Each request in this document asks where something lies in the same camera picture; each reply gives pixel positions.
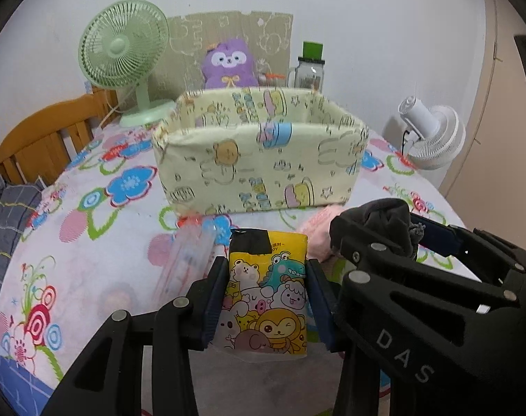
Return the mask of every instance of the yellow snack package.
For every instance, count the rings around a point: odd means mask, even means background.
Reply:
[[[230,281],[214,346],[253,362],[306,355],[306,252],[307,236],[300,233],[232,234]]]

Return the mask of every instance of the green fan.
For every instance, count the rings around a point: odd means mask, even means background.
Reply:
[[[165,14],[144,0],[122,0],[97,14],[80,39],[78,58],[86,78],[98,87],[136,86],[137,108],[125,112],[120,126],[163,119],[172,100],[150,101],[147,77],[169,43]]]

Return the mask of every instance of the yellow bow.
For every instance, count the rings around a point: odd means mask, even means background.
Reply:
[[[239,81],[239,80],[240,80],[240,76],[239,75],[223,76],[221,78],[221,81],[223,83],[226,83],[226,87],[236,87],[236,85],[234,83]]]

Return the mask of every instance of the plush toy eye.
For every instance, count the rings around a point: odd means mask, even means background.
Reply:
[[[238,64],[244,64],[247,61],[247,56],[242,51],[235,51],[232,53],[232,57]]]
[[[212,65],[218,66],[226,59],[226,55],[222,51],[217,51],[211,56]]]

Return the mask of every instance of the wooden chair back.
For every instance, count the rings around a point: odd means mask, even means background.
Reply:
[[[68,131],[79,153],[93,139],[88,119],[97,118],[101,122],[110,111],[109,105],[117,104],[114,91],[94,88],[93,94],[56,103],[32,114],[0,144],[0,174],[12,184],[34,182],[38,176],[45,184],[52,184],[70,162],[61,130]],[[117,115],[111,114],[104,124]]]

